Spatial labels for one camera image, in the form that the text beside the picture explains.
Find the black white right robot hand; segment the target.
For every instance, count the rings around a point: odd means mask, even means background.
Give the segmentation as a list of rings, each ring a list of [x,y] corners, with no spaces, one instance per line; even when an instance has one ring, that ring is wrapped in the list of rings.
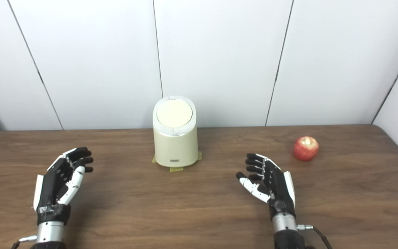
[[[285,213],[296,217],[295,193],[290,172],[283,172],[270,158],[256,153],[246,155],[246,171],[237,172],[239,183],[254,197],[267,203],[270,217]]]

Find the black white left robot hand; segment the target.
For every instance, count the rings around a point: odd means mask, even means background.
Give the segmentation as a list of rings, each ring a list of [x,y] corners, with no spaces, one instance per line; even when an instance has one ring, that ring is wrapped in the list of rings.
[[[94,160],[87,147],[73,148],[55,159],[46,174],[37,175],[33,209],[37,225],[62,222],[67,225],[71,215],[71,200],[81,187],[84,174],[93,172],[88,164]]]

